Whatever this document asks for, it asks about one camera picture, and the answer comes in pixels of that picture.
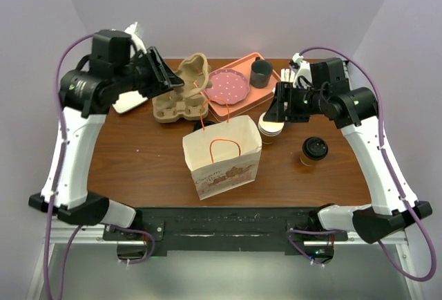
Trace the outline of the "black coffee cup lid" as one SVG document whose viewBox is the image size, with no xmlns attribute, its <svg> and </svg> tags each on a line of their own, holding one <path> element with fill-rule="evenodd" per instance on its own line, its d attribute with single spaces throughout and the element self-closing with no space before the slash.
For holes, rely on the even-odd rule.
<svg viewBox="0 0 442 300">
<path fill-rule="evenodd" d="M 328 154 L 327 143 L 319 137 L 307 138 L 302 144 L 303 154 L 311 160 L 322 160 Z"/>
</svg>

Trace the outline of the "single brown paper cup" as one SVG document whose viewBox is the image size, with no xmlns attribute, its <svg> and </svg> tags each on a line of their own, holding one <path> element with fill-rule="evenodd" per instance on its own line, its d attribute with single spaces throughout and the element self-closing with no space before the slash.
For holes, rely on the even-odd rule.
<svg viewBox="0 0 442 300">
<path fill-rule="evenodd" d="M 318 164 L 318 161 L 315 159 L 311 159 L 309 156 L 304 153 L 300 154 L 300 161 L 306 167 L 315 167 Z"/>
</svg>

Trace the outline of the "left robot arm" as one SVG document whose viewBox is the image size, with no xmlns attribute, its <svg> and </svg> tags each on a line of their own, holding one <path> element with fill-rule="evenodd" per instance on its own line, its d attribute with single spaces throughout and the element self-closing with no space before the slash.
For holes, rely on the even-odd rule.
<svg viewBox="0 0 442 300">
<path fill-rule="evenodd" d="M 114 225 L 127 239 L 143 231 L 140 213 L 88 190 L 95 144 L 118 97 L 136 91 L 152 98 L 184 85 L 157 48 L 133 52 L 132 37 L 119 30 L 90 35 L 91 52 L 65 75 L 55 76 L 59 130 L 43 189 L 30 207 L 70 225 Z"/>
</svg>

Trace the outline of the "paper bag with orange handles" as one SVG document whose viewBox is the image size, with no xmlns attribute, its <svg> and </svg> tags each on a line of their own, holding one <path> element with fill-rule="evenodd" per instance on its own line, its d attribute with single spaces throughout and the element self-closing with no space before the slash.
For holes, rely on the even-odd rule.
<svg viewBox="0 0 442 300">
<path fill-rule="evenodd" d="M 199 199 L 205 200 L 256 179 L 262 138 L 250 116 L 229 116 L 184 136 L 182 148 Z"/>
</svg>

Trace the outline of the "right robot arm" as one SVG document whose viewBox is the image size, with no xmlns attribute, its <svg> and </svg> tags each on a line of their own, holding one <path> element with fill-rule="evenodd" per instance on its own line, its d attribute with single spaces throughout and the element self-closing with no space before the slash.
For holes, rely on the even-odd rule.
<svg viewBox="0 0 442 300">
<path fill-rule="evenodd" d="M 366 243 L 375 243 L 432 215 L 431 204 L 419 200 L 410 189 L 385 132 L 379 125 L 378 102 L 365 87 L 348 84 L 296 88 L 276 84 L 275 95 L 264 119 L 267 122 L 308 122 L 311 115 L 333 121 L 352 148 L 365 177 L 371 203 L 363 206 L 328 204 L 310 214 L 307 230 L 317 240 L 332 230 L 356 232 Z"/>
</svg>

